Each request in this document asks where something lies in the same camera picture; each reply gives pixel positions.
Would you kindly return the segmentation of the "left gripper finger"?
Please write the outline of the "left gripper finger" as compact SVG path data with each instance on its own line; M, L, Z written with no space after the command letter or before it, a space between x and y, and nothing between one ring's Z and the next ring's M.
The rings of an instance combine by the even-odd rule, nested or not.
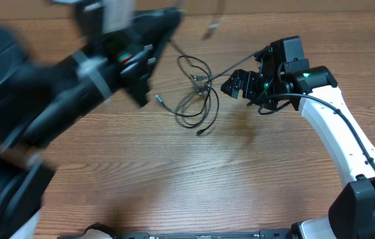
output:
M147 93L150 91L148 85L149 78L149 73L129 72L125 75L127 92L140 108L144 107L149 102L147 99Z
M162 53L164 51L180 25L183 15L184 11L178 8L170 8L163 11L163 16L159 20L157 29L154 30L156 38L155 53Z

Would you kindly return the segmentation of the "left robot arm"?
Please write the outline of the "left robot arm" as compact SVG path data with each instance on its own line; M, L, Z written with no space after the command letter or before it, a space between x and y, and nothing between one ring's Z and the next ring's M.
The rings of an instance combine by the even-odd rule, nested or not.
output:
M133 1L71 1L86 44L54 65L35 64L0 26L0 238L33 235L54 169L45 148L78 119L125 90L147 104L148 81L181 22L177 7L138 11Z

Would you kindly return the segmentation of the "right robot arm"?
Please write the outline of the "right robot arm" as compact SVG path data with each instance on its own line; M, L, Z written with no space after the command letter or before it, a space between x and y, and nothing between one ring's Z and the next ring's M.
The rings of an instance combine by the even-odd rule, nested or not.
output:
M331 71L312 67L300 37L272 42L254 54L259 70L235 70L221 90L258 106L261 115L293 106L315 129L335 164L342 191L326 215L260 238L375 238L375 147L348 109Z

